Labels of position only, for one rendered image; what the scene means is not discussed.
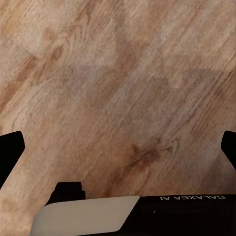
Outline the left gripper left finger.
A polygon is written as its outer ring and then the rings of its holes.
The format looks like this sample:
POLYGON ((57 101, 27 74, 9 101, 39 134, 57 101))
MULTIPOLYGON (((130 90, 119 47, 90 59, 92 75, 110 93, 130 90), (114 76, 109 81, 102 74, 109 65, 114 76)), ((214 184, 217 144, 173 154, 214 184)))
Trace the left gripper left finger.
POLYGON ((25 150, 21 131, 0 136, 0 189, 25 150))

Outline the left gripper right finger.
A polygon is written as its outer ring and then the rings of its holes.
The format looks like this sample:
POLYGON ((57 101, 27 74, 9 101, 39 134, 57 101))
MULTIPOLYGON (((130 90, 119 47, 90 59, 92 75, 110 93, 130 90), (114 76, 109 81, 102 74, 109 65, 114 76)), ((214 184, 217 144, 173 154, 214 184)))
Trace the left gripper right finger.
POLYGON ((236 169, 236 133, 232 131, 225 131, 222 142, 221 149, 227 156, 233 167, 236 169))

